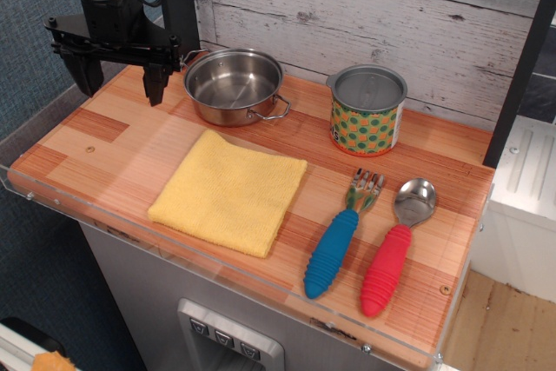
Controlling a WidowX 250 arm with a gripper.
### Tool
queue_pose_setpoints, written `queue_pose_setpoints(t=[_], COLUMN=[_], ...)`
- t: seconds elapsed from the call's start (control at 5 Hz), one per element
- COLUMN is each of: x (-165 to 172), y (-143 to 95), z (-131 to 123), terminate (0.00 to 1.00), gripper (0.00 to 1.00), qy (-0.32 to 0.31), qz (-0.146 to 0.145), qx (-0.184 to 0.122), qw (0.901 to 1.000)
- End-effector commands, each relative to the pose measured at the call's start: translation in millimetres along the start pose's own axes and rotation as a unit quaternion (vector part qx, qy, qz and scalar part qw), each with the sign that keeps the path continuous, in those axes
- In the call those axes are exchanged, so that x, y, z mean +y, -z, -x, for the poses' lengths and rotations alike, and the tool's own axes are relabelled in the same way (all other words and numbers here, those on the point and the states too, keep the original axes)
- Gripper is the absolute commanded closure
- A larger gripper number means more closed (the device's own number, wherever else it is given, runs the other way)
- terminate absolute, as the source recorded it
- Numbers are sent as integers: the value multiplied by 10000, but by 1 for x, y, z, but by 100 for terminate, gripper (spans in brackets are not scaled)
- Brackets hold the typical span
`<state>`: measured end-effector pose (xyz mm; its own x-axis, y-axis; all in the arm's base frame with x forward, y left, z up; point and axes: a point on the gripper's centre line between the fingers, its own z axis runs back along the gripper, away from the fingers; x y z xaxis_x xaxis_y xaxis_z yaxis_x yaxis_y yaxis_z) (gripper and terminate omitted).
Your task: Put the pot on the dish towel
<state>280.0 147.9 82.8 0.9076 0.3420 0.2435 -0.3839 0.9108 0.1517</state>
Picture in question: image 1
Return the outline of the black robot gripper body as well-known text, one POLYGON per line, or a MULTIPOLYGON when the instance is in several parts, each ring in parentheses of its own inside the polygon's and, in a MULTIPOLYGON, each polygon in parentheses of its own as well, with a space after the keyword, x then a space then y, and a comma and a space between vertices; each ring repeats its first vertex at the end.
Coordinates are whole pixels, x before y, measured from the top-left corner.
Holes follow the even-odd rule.
POLYGON ((137 66, 161 66, 178 71, 179 37, 156 26, 141 0, 80 0, 77 15, 45 17, 54 51, 79 61, 109 61, 137 66))

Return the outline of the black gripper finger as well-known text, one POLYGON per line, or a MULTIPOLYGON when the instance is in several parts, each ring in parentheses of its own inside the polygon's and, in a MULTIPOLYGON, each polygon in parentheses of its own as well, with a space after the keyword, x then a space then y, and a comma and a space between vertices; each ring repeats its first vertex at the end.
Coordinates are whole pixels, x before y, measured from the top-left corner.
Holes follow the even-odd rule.
POLYGON ((79 90, 92 97, 104 82, 101 61, 96 57, 79 55, 65 49, 61 50, 60 55, 79 90))
POLYGON ((161 64, 151 64, 143 68, 143 87, 145 95, 149 99, 151 106, 162 103, 163 92, 168 86, 169 77, 173 70, 161 64))

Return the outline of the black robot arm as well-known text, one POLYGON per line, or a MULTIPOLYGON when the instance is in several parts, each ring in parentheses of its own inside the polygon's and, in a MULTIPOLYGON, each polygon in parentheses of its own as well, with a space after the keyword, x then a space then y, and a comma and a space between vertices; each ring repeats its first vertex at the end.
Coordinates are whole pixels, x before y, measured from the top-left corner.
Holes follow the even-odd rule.
POLYGON ((64 61, 77 87, 93 96, 103 85, 104 62, 143 68, 143 87, 149 103, 162 102, 169 77, 180 70, 181 41, 151 22, 147 6, 164 0, 80 0, 80 15, 47 17, 52 49, 64 61))

